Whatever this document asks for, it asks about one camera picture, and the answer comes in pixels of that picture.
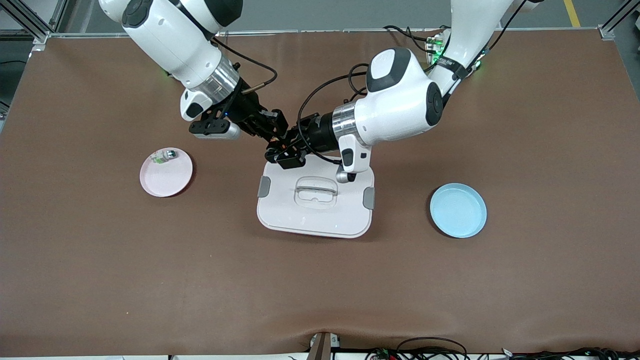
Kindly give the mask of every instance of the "brown tabletop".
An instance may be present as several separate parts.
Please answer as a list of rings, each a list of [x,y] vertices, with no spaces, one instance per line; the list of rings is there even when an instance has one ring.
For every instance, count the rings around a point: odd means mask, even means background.
[[[259,93],[290,123],[317,85],[413,48],[385,33],[228,43],[280,72]],[[317,331],[345,347],[640,347],[640,106],[597,31],[508,32],[438,127],[375,146],[376,209],[355,240],[264,228],[266,143],[196,139],[182,89],[126,38],[33,54],[0,136],[0,356],[292,352]],[[307,112],[350,95],[332,85]],[[158,199],[138,172],[167,146],[196,175]],[[429,222],[430,194],[451,182],[486,201],[473,238]]]

